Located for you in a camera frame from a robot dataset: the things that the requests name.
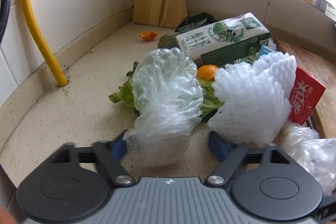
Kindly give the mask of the large white foam fruit net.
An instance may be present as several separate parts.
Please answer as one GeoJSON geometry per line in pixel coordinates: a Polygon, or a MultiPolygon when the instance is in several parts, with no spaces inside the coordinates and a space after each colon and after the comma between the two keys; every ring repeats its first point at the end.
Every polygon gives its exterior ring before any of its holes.
{"type": "Polygon", "coordinates": [[[218,69],[212,87],[223,106],[208,127],[228,141],[259,148],[271,143],[289,118],[296,69],[295,57],[282,52],[218,69]]]}

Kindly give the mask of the knotted clear plastic bag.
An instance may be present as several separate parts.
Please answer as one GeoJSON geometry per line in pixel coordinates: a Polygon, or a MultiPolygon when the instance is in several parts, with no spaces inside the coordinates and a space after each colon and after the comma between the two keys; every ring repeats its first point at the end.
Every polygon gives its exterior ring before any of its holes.
{"type": "Polygon", "coordinates": [[[287,122],[278,145],[319,182],[324,195],[335,193],[334,138],[322,139],[314,129],[287,122]]]}

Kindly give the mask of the red blue iced tea carton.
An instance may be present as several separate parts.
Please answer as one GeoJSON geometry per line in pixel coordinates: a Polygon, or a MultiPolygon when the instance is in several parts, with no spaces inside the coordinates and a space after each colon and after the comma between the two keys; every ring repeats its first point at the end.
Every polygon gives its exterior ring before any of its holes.
{"type": "Polygon", "coordinates": [[[252,68],[262,121],[274,127],[281,127],[288,118],[304,124],[325,91],[323,84],[297,66],[294,55],[264,45],[252,68]]]}

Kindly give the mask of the green white milk carton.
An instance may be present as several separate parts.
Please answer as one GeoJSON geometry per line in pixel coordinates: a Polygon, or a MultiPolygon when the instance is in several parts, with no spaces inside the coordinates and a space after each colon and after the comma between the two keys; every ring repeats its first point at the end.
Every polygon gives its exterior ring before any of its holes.
{"type": "Polygon", "coordinates": [[[184,32],[176,40],[198,67],[220,67],[257,53],[269,38],[266,26],[248,12],[184,32]]]}

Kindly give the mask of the green napa cabbage leaves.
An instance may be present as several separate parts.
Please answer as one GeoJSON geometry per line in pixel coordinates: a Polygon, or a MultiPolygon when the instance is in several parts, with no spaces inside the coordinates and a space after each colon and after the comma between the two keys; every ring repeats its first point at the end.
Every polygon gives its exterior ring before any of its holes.
{"type": "MultiPolygon", "coordinates": [[[[132,88],[133,74],[135,72],[135,69],[137,68],[137,65],[138,61],[135,61],[133,64],[133,69],[126,74],[127,82],[119,87],[118,92],[109,95],[109,99],[113,103],[122,101],[126,106],[134,108],[136,114],[139,114],[139,111],[136,110],[134,106],[134,96],[132,88]]],[[[203,103],[201,105],[201,112],[202,112],[201,118],[203,121],[207,121],[214,115],[214,113],[218,110],[218,108],[224,105],[224,103],[221,102],[219,98],[215,96],[215,92],[212,87],[212,84],[214,83],[215,79],[209,81],[200,79],[198,77],[197,79],[202,87],[204,95],[203,103]]]]}

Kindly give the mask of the large orange peel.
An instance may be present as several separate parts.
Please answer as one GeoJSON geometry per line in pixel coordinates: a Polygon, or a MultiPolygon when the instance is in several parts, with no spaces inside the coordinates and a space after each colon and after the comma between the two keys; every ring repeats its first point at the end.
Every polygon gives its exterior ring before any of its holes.
{"type": "Polygon", "coordinates": [[[214,80],[215,72],[219,69],[216,65],[203,65],[197,70],[197,77],[204,80],[214,80]]]}

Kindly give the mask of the wooden cutting board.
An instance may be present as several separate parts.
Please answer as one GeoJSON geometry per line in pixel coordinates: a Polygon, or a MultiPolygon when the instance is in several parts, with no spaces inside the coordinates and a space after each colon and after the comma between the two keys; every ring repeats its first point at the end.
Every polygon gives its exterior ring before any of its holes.
{"type": "Polygon", "coordinates": [[[290,119],[304,124],[309,117],[319,134],[335,138],[335,64],[300,46],[276,40],[284,53],[294,55],[297,72],[290,94],[290,119]]]}

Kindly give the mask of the small orange peel piece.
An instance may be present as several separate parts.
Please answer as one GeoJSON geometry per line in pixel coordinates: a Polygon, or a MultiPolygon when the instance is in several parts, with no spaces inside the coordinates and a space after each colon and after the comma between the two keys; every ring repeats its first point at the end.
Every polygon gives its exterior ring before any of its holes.
{"type": "Polygon", "coordinates": [[[154,40],[157,36],[158,33],[154,31],[143,31],[140,33],[140,37],[146,42],[154,40]]]}

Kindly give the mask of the dark green leafy vegetable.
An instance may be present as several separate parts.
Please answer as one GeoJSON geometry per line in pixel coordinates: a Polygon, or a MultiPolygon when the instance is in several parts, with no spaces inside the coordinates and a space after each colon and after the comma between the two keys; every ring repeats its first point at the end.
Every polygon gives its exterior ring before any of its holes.
{"type": "Polygon", "coordinates": [[[185,18],[175,29],[173,33],[165,34],[159,38],[157,48],[167,48],[171,49],[174,47],[179,48],[176,37],[188,31],[192,31],[202,26],[212,24],[218,20],[206,12],[201,12],[200,14],[194,16],[188,16],[185,18]]]}

